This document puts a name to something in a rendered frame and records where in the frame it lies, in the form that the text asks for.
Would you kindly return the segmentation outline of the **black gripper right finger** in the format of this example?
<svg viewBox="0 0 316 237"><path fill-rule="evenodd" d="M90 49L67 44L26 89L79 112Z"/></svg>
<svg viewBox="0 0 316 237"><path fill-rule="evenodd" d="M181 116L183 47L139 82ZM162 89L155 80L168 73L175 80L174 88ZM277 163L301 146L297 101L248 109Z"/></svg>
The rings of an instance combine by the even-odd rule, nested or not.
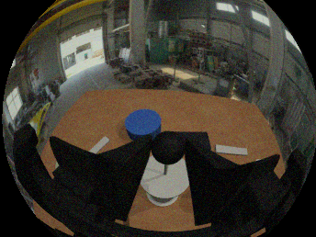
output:
<svg viewBox="0 0 316 237"><path fill-rule="evenodd" d="M251 181L276 169L279 155L238 165L201 143L186 138L185 162L195 225L206 225Z"/></svg>

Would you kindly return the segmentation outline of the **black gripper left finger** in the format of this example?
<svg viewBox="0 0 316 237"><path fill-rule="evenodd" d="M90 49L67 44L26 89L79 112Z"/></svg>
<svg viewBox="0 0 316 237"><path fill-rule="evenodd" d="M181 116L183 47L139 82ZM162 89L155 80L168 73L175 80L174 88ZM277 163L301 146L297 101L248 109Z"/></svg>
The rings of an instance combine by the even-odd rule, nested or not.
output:
<svg viewBox="0 0 316 237"><path fill-rule="evenodd" d="M133 200L150 158L152 134L93 154L51 136L49 144L58 165L91 184L121 221L128 220Z"/></svg>

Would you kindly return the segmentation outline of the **grey flat bar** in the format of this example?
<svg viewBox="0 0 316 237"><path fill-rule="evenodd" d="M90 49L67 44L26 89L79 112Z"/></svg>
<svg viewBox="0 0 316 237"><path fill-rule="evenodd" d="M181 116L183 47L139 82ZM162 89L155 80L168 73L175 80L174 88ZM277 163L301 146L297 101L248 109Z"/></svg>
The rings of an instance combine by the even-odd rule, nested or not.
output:
<svg viewBox="0 0 316 237"><path fill-rule="evenodd" d="M102 138L102 140L100 140L100 141L95 145L95 147L93 147L93 148L91 149L91 151L89 151L89 152L92 152L93 154L96 154L97 152L100 152L100 149L103 149L103 148L104 148L104 145L107 145L109 142L110 142L110 140L108 140L107 137L104 136L104 138Z"/></svg>
<svg viewBox="0 0 316 237"><path fill-rule="evenodd" d="M227 147L227 145L216 145L216 152L220 152L220 154L228 154L228 155L243 155L247 156L247 149L246 148L238 148L238 147Z"/></svg>

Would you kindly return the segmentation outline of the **blue short cylinder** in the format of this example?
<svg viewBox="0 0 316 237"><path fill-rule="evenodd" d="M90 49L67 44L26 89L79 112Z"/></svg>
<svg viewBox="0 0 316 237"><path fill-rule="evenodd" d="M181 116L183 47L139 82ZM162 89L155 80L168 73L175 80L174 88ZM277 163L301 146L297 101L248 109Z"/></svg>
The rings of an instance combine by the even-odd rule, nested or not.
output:
<svg viewBox="0 0 316 237"><path fill-rule="evenodd" d="M124 123L126 132L133 141L146 136L146 134L152 134L153 141L155 136L162 132L161 115L150 108L132 111L126 116Z"/></svg>

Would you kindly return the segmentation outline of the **black flat panel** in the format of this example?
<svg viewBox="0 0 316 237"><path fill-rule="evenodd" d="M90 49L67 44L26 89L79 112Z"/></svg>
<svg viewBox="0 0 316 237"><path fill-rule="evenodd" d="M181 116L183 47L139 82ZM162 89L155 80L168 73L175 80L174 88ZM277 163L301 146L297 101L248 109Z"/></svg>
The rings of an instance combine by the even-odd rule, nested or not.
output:
<svg viewBox="0 0 316 237"><path fill-rule="evenodd" d="M192 138L192 140L197 141L197 143L201 143L203 147L207 147L209 149L212 149L210 147L210 141L209 141L209 134L206 132L176 132L179 134L181 138L183 138L184 141L186 141L186 138Z"/></svg>

